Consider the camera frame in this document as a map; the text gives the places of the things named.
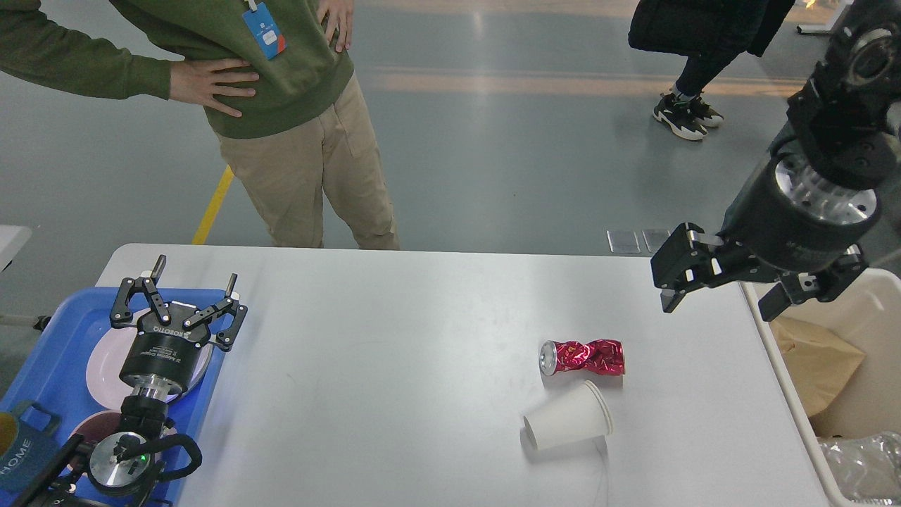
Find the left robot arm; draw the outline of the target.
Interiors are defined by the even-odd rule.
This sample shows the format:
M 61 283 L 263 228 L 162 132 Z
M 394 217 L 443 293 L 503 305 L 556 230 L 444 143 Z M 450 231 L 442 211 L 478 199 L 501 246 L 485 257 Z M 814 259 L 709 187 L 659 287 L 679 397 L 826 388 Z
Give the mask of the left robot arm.
M 149 275 L 123 279 L 111 306 L 111 327 L 136 331 L 119 372 L 131 391 L 115 430 L 96 443 L 81 433 L 71 436 L 42 461 L 13 505 L 93 506 L 75 494 L 86 475 L 99 493 L 144 506 L 159 484 L 193 474 L 202 464 L 193 437 L 171 430 L 170 401 L 199 384 L 196 369 L 203 353 L 232 349 L 247 307 L 234 293 L 236 274 L 229 276 L 222 298 L 205 308 L 165 301 L 157 287 L 165 266 L 166 256 L 160 256 Z

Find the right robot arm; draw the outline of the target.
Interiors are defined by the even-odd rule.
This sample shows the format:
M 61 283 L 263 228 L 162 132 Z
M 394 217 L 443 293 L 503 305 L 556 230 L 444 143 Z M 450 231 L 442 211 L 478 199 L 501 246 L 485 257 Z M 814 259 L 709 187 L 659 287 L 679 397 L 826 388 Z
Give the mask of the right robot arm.
M 721 230 L 682 223 L 654 253 L 663 311 L 733 280 L 772 283 L 758 304 L 766 321 L 834 301 L 866 269 L 858 240 L 881 215 L 878 187 L 899 174 L 887 119 L 898 101 L 899 3 L 855 1 Z

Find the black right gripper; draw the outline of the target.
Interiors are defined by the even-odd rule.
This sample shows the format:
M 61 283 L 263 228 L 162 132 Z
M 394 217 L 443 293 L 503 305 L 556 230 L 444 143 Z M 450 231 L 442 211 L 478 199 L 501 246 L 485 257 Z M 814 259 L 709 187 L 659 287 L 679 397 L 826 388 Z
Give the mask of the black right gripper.
M 835 301 L 869 267 L 852 245 L 880 214 L 875 190 L 834 185 L 802 156 L 770 158 L 727 208 L 719 232 L 725 239 L 682 223 L 653 254 L 651 273 L 662 291 L 662 310 L 672 313 L 685 295 L 701 288 L 760 282 L 760 260 L 785 270 L 757 302 L 763 321 L 809 299 Z

